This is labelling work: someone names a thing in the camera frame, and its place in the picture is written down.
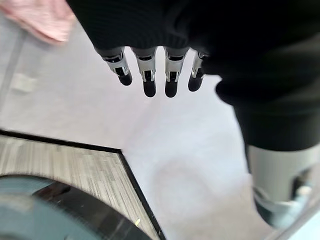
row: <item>robotic finger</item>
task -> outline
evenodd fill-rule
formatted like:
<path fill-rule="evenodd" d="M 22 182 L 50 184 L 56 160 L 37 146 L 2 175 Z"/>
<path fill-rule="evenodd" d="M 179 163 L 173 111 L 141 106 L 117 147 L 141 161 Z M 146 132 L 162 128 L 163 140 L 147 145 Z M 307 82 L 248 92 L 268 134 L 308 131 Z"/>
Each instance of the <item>robotic finger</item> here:
<path fill-rule="evenodd" d="M 139 49 L 132 47 L 143 80 L 143 90 L 149 98 L 156 94 L 156 47 Z"/>
<path fill-rule="evenodd" d="M 116 47 L 109 50 L 96 49 L 96 51 L 108 64 L 111 71 L 118 76 L 120 82 L 125 86 L 129 86 L 132 83 L 132 76 L 128 67 L 124 49 L 124 47 Z"/>
<path fill-rule="evenodd" d="M 201 63 L 206 57 L 207 55 L 200 51 L 197 51 L 194 56 L 192 71 L 188 83 L 188 88 L 191 92 L 195 92 L 201 87 L 202 80 L 205 76 L 204 72 L 201 69 Z"/>
<path fill-rule="evenodd" d="M 178 79 L 189 50 L 185 48 L 164 47 L 165 50 L 165 95 L 173 98 L 177 93 Z"/>

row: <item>pink fabric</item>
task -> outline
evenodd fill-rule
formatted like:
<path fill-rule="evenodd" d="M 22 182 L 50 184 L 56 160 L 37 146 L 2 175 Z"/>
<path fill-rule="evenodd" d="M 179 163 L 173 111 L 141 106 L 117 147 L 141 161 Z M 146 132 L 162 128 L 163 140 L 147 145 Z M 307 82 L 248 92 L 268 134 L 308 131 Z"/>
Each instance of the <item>pink fabric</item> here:
<path fill-rule="evenodd" d="M 50 44 L 66 42 L 75 21 L 65 0 L 0 0 L 0 9 L 8 18 Z"/>

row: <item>black fingertip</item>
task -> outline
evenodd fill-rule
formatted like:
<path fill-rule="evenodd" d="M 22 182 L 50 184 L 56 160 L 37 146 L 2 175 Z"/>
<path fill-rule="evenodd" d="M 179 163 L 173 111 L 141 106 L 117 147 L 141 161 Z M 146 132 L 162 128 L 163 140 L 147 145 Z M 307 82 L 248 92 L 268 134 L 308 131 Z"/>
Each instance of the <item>black fingertip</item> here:
<path fill-rule="evenodd" d="M 147 97 L 152 98 L 156 94 L 156 83 L 155 81 L 144 81 L 143 90 Z"/>
<path fill-rule="evenodd" d="M 188 88 L 191 92 L 197 91 L 202 84 L 202 78 L 200 77 L 192 77 L 192 75 L 189 78 Z"/>
<path fill-rule="evenodd" d="M 125 86 L 129 86 L 132 83 L 131 72 L 129 72 L 127 75 L 118 76 L 118 77 L 119 77 L 120 82 Z"/>
<path fill-rule="evenodd" d="M 166 81 L 165 82 L 165 95 L 168 98 L 173 98 L 177 94 L 178 82 Z"/>

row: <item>black rubber edge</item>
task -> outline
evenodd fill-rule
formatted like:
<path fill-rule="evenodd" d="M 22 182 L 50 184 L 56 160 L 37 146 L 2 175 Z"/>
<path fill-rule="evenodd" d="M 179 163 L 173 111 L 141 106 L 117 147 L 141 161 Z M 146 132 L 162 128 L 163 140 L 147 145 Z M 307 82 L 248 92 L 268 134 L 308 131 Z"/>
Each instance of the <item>black rubber edge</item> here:
<path fill-rule="evenodd" d="M 104 152 L 115 153 L 115 154 L 121 153 L 120 149 L 113 148 L 113 147 L 78 143 L 74 141 L 60 140 L 60 139 L 55 139 L 55 138 L 50 138 L 45 136 L 31 135 L 24 132 L 8 131 L 4 129 L 0 129 L 0 135 L 7 136 L 7 137 L 20 138 L 20 139 L 27 139 L 31 141 L 43 142 L 48 144 L 57 144 L 62 146 L 74 147 L 74 148 L 104 151 Z"/>
<path fill-rule="evenodd" d="M 163 231 L 162 231 L 162 229 L 161 229 L 161 227 L 160 227 L 160 225 L 159 225 L 154 213 L 152 212 L 152 210 L 151 210 L 151 208 L 150 208 L 150 206 L 149 206 L 149 204 L 147 202 L 147 199 L 145 198 L 145 196 L 144 196 L 144 194 L 143 194 L 143 192 L 142 192 L 142 190 L 141 190 L 141 188 L 140 188 L 140 186 L 139 186 L 139 184 L 138 184 L 138 182 L 137 182 L 137 180 L 135 178 L 135 175 L 132 172 L 132 170 L 131 170 L 131 168 L 130 168 L 130 166 L 129 166 L 129 164 L 128 164 L 125 156 L 124 156 L 124 154 L 122 153 L 122 151 L 121 151 L 121 153 L 119 153 L 119 157 L 120 157 L 120 160 L 121 160 L 121 162 L 122 162 L 122 164 L 124 166 L 125 172 L 128 175 L 128 177 L 130 179 L 130 182 L 131 182 L 136 194 L 139 197 L 139 200 L 140 200 L 144 210 L 146 211 L 146 213 L 147 213 L 147 215 L 148 215 L 148 217 L 149 217 L 149 219 L 150 219 L 150 221 L 151 221 L 151 223 L 152 223 L 157 235 L 159 236 L 159 239 L 160 240 L 166 240 L 166 237 L 165 237 L 165 235 L 164 235 L 164 233 L 163 233 Z"/>
<path fill-rule="evenodd" d="M 20 139 L 26 139 L 36 142 L 42 142 L 42 143 L 48 143 L 48 144 L 56 144 L 56 145 L 62 145 L 62 146 L 68 146 L 68 147 L 74 147 L 74 148 L 81 148 L 81 149 L 89 149 L 89 150 L 95 150 L 95 151 L 102 151 L 102 152 L 108 152 L 108 153 L 115 153 L 119 154 L 119 158 L 121 160 L 121 163 L 123 164 L 123 167 L 125 169 L 125 172 L 130 180 L 130 183 L 133 186 L 133 189 L 135 190 L 146 214 L 148 215 L 151 224 L 153 225 L 158 237 L 160 240 L 167 240 L 154 213 L 152 212 L 146 197 L 144 196 L 134 173 L 132 172 L 125 156 L 123 155 L 121 149 L 119 148 L 113 148 L 113 147 L 107 147 L 107 146 L 99 146 L 99 145 L 91 145 L 91 144 L 85 144 L 85 143 L 78 143 L 74 141 L 66 141 L 66 140 L 60 140 L 45 136 L 37 136 L 37 135 L 31 135 L 28 133 L 23 132 L 15 132 L 15 131 L 8 131 L 4 129 L 0 129 L 0 135 L 7 136 L 7 137 L 13 137 L 13 138 L 20 138 Z"/>

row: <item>black knit fabric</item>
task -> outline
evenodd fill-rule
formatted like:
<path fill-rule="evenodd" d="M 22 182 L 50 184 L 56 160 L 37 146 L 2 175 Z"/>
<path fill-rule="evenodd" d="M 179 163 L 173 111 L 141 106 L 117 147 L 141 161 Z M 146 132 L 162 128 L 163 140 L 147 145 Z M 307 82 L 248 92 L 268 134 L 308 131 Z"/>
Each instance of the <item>black knit fabric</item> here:
<path fill-rule="evenodd" d="M 160 0 L 67 0 L 94 47 L 183 48 L 187 40 L 165 30 Z"/>

